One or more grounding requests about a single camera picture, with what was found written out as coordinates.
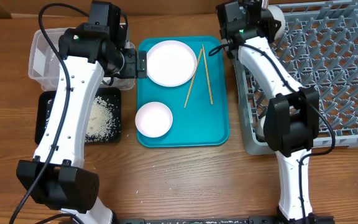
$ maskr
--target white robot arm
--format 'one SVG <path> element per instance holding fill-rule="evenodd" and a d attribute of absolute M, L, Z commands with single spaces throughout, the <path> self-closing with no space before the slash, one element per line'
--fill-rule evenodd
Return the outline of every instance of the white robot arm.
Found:
<path fill-rule="evenodd" d="M 301 166 L 304 213 L 299 167 L 301 159 L 311 154 L 313 139 L 318 135 L 318 114 L 307 104 L 318 108 L 319 94 L 314 88 L 304 88 L 288 74 L 270 49 L 269 42 L 283 34 L 285 20 L 277 6 L 266 8 L 264 5 L 265 1 L 244 0 L 242 4 L 229 2 L 217 6 L 224 43 L 221 48 L 224 47 L 229 58 L 240 61 L 253 74 L 269 100 L 267 113 L 255 132 L 277 155 L 281 187 L 277 209 L 279 223 L 306 222 L 303 218 L 317 223 L 308 193 L 309 157 Z M 291 106 L 299 112 L 290 114 Z"/>
<path fill-rule="evenodd" d="M 88 23 L 67 29 L 59 38 L 58 54 L 64 59 L 68 74 L 60 65 L 48 126 L 33 160 L 19 161 L 16 170 L 17 178 L 36 203 L 74 214 L 75 218 L 87 224 L 116 221 L 114 212 L 106 208 L 98 197 L 98 175 L 83 169 L 85 132 L 96 91 L 104 76 L 114 80 L 114 77 L 145 78 L 147 74 L 146 52 L 137 54 L 135 49 L 125 49 L 127 24 L 120 26 L 120 16 L 121 10 L 110 2 L 92 2 Z M 67 75 L 70 88 L 67 88 Z M 54 145 L 66 106 L 67 115 Z M 10 223 L 13 223 L 17 211 Z"/>
<path fill-rule="evenodd" d="M 252 39 L 246 40 L 247 45 L 251 45 L 258 49 L 263 50 L 270 56 L 271 59 L 275 62 L 278 69 L 288 82 L 288 84 L 295 90 L 299 91 L 303 87 L 299 82 L 294 80 L 290 74 L 285 70 L 281 63 L 274 56 L 273 52 L 270 49 L 267 39 L 264 37 L 254 37 Z M 273 68 L 272 64 L 260 53 L 248 48 L 240 46 L 238 50 L 238 60 L 250 72 L 254 75 L 257 83 L 263 89 L 264 94 L 267 99 L 275 98 L 278 94 L 289 95 L 292 92 L 284 85 L 280 77 L 277 75 L 277 72 Z M 303 218 L 301 202 L 299 199 L 299 161 L 306 154 L 310 154 L 311 151 L 302 149 L 300 151 L 293 152 L 290 157 L 285 157 L 280 151 L 276 151 L 278 159 L 278 168 L 280 170 L 280 186 L 281 186 L 281 195 L 279 208 L 287 220 L 299 220 Z M 311 204 L 309 200 L 308 193 L 308 162 L 309 158 L 304 161 L 304 166 L 302 168 L 302 188 L 304 192 L 304 205 L 305 212 L 309 214 L 312 212 Z"/>

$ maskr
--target wooden chopstick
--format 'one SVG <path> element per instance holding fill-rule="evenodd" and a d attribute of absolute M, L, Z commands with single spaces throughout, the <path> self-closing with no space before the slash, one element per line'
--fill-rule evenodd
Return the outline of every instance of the wooden chopstick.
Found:
<path fill-rule="evenodd" d="M 209 99 L 211 100 L 211 104 L 213 105 L 214 101 L 212 100 L 211 85 L 209 84 L 208 65 L 206 64 L 204 44 L 203 44 L 203 52 L 204 52 L 204 63 L 205 63 L 205 71 L 206 71 L 206 81 L 208 82 Z"/>
<path fill-rule="evenodd" d="M 185 108 L 186 108 L 186 105 L 187 105 L 187 101 L 189 100 L 191 88 L 193 87 L 194 77 L 196 76 L 197 69 L 198 69 L 198 64 L 200 63 L 200 58 L 201 58 L 202 53 L 203 53 L 203 49 L 200 49 L 200 54 L 198 54 L 198 59 L 197 59 L 197 67 L 196 67 L 196 70 L 194 72 L 193 78 L 191 78 L 189 92 L 187 93 L 186 102 L 185 102 Z"/>

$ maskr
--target plastic dish rack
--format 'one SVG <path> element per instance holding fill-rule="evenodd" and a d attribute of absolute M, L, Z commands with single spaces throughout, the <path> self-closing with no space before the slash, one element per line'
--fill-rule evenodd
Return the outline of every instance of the plastic dish rack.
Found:
<path fill-rule="evenodd" d="M 331 123 L 337 146 L 358 147 L 358 0 L 282 4 L 285 34 L 272 44 L 290 75 L 320 93 L 319 110 Z M 270 154 L 254 126 L 268 100 L 252 74 L 233 60 L 239 92 L 244 148 L 249 154 Z M 331 144 L 320 121 L 315 147 Z"/>

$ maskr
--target white bowl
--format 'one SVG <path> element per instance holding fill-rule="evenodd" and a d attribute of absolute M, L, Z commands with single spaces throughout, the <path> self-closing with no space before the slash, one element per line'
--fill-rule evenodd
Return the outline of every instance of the white bowl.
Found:
<path fill-rule="evenodd" d="M 159 102 L 146 103 L 137 111 L 135 117 L 137 130 L 149 138 L 163 136 L 171 128 L 172 122 L 171 110 Z"/>
<path fill-rule="evenodd" d="M 196 55 L 183 42 L 166 40 L 147 52 L 147 77 L 156 84 L 180 86 L 193 77 L 196 69 Z"/>

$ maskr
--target plastic bin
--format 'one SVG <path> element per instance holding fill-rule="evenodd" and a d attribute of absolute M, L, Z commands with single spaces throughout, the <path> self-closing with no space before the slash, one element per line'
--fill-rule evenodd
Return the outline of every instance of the plastic bin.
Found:
<path fill-rule="evenodd" d="M 58 41 L 59 37 L 64 34 L 68 28 L 46 29 L 50 40 L 59 50 Z M 127 41 L 126 48 L 134 48 L 135 45 Z M 34 34 L 32 40 L 30 58 L 29 58 L 29 77 L 36 80 L 41 84 L 43 91 L 56 90 L 59 78 L 59 60 L 48 45 L 45 37 L 42 35 L 41 30 Z M 114 79 L 112 86 L 106 86 L 101 83 L 100 87 L 116 87 L 120 90 L 130 90 L 134 87 L 135 80 L 131 79 Z"/>

